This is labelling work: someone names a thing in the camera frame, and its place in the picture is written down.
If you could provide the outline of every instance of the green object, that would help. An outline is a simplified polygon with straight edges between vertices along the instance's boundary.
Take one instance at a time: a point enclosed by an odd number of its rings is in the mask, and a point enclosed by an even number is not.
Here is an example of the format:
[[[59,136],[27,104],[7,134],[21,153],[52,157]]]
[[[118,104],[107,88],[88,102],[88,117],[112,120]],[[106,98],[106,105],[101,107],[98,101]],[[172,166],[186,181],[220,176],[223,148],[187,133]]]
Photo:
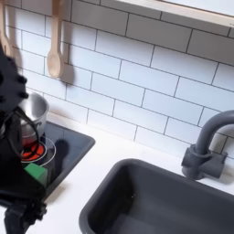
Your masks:
[[[42,186],[47,186],[48,170],[46,168],[39,165],[30,164],[25,168],[25,170],[31,176],[33,176]]]

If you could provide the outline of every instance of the red burner light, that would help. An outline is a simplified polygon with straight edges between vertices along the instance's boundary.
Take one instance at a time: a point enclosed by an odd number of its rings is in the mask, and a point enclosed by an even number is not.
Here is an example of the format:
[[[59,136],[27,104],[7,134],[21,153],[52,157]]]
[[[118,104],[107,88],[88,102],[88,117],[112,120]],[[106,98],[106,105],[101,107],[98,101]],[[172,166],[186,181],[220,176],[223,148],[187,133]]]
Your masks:
[[[35,160],[42,158],[46,153],[46,146],[43,143],[39,143],[37,153],[32,155],[30,158],[27,158],[27,156],[29,156],[35,149],[36,149],[35,145],[25,148],[24,152],[22,153],[22,161],[24,162],[35,161]]]

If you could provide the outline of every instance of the burner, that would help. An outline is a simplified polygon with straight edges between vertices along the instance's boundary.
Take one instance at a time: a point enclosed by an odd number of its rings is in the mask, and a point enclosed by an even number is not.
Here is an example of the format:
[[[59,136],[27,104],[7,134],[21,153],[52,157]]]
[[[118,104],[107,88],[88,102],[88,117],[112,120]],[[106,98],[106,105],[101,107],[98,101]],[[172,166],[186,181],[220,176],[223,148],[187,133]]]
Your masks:
[[[36,146],[32,145],[24,149],[22,153],[23,164],[35,163],[37,165],[44,166],[54,159],[56,154],[56,147],[54,143],[45,136],[42,136],[40,140],[41,141],[39,143],[37,153],[32,155],[31,157],[27,158],[27,156],[35,150]]]
[[[27,156],[29,156],[35,150],[35,148],[36,146],[32,145],[24,149],[22,153],[22,162],[33,163],[46,155],[47,147],[42,142],[40,142],[37,153],[27,158]]]

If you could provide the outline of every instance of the tile backsplash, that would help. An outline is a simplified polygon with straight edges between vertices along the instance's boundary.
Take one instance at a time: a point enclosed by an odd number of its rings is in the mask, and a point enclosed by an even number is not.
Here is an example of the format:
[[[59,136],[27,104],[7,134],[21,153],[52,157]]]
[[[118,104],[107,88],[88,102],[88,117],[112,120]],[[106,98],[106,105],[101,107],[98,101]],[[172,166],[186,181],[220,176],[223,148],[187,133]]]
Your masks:
[[[113,0],[67,0],[65,69],[52,79],[51,0],[6,3],[17,65],[51,112],[183,157],[210,117],[234,110],[234,29]],[[234,175],[234,126],[210,149],[229,153]]]

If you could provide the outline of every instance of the white subway tile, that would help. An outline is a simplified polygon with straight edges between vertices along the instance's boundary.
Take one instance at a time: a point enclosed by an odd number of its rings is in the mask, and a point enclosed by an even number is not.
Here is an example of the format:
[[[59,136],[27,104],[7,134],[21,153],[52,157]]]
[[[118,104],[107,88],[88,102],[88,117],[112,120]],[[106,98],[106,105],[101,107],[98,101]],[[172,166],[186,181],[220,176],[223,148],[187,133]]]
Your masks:
[[[106,96],[141,106],[144,89],[119,80],[93,74],[91,89]]]
[[[219,112],[205,108],[202,112],[202,116],[199,122],[199,126],[203,127],[205,123],[211,119],[213,116],[219,114]],[[218,130],[219,133],[234,137],[234,124],[224,126]]]
[[[70,20],[71,1],[72,0],[66,0],[63,4],[63,18],[66,20]],[[22,0],[22,8],[33,12],[38,12],[42,15],[51,16],[52,0]]]
[[[67,87],[67,101],[112,115],[114,99],[72,85]]]
[[[193,124],[198,123],[202,112],[201,106],[150,90],[145,92],[143,107]]]
[[[114,34],[98,32],[96,51],[149,66],[154,46]]]
[[[221,154],[223,146],[227,140],[227,136],[215,133],[209,149],[213,152]]]
[[[174,15],[170,13],[163,12],[162,20],[166,22],[171,22],[180,26],[192,27],[195,29],[200,29],[210,33],[220,34],[227,36],[229,32],[229,27],[224,27],[222,25],[212,24],[206,21],[197,20],[194,18]]]
[[[193,103],[215,109],[229,111],[234,109],[234,93],[207,84],[181,78],[175,96]]]
[[[51,39],[35,35],[32,33],[22,32],[23,49],[35,54],[47,57],[51,48]],[[61,53],[64,62],[69,61],[69,45],[61,43]]]
[[[187,52],[234,65],[234,40],[231,38],[194,30]]]
[[[174,137],[184,142],[188,142],[190,144],[195,144],[197,142],[198,136],[200,135],[200,132],[200,127],[169,118],[165,130],[165,135]],[[226,136],[216,133],[209,149],[211,151],[215,151],[216,153],[221,153],[226,139]]]
[[[152,68],[211,84],[218,63],[203,58],[155,47]]]
[[[86,123],[88,115],[87,108],[70,103],[68,101],[63,101],[61,99],[54,98],[47,94],[45,94],[44,97],[48,101],[50,112],[64,116],[71,120]]]
[[[174,95],[178,77],[156,69],[123,61],[120,80],[145,87],[149,90]]]
[[[45,58],[45,75],[50,77],[48,73],[47,59]],[[64,70],[60,78],[69,84],[73,84],[89,90],[91,86],[91,72],[85,69],[79,69],[68,64],[64,64]]]
[[[61,40],[69,44],[94,49],[97,30],[62,21]],[[46,36],[51,37],[51,18],[47,17]]]
[[[14,48],[21,48],[21,30],[12,27],[5,27],[5,32],[11,45]]]
[[[69,63],[114,78],[118,78],[121,66],[117,58],[74,46],[69,47]]]
[[[71,21],[103,31],[125,35],[128,14],[107,7],[73,1]]]
[[[161,12],[151,8],[142,7],[139,5],[127,4],[115,0],[101,0],[101,5],[105,5],[114,9],[134,13],[136,15],[148,16],[151,18],[159,19]]]
[[[184,157],[187,147],[190,146],[190,144],[178,141],[160,133],[146,130],[141,127],[137,128],[135,141],[137,143],[144,144],[156,150],[163,151],[181,158]]]
[[[234,91],[234,67],[219,64],[213,85]]]
[[[133,124],[93,111],[89,111],[88,124],[129,140],[134,139],[136,131],[136,126]]]
[[[43,91],[52,96],[65,99],[66,84],[58,80],[44,77],[34,72],[23,70],[24,77],[27,78],[27,86],[31,89]]]
[[[17,48],[14,49],[16,64],[19,68],[44,74],[44,58]]]
[[[181,122],[171,118],[169,118],[165,129],[165,135],[172,136],[178,140],[190,144],[196,143],[200,132],[200,127],[196,127],[195,125],[191,125],[189,123]]]
[[[219,133],[234,137],[234,124],[224,126],[218,130]]]
[[[201,115],[201,119],[199,122],[199,126],[203,127],[205,125],[205,123],[212,118],[213,116],[215,116],[216,114],[218,114],[219,112],[211,110],[209,108],[204,108],[204,111],[202,112]]]
[[[127,37],[186,52],[191,29],[142,16],[129,15]]]
[[[45,34],[45,16],[8,6],[5,11],[7,26],[16,27],[39,35]]]
[[[121,101],[115,102],[113,116],[159,133],[164,132],[167,122],[167,117],[162,114],[150,112]]]
[[[42,91],[33,90],[33,89],[28,88],[28,87],[26,88],[26,90],[27,90],[27,91],[33,91],[33,92],[39,94],[39,95],[42,96],[42,97],[44,96]]]
[[[229,37],[234,38],[234,28],[230,30]]]
[[[234,176],[234,159],[227,157],[224,164],[223,173],[228,176]]]
[[[224,146],[223,152],[228,153],[229,157],[234,159],[234,139],[233,138],[228,138]]]
[[[21,7],[21,0],[5,0],[5,4],[20,8]]]

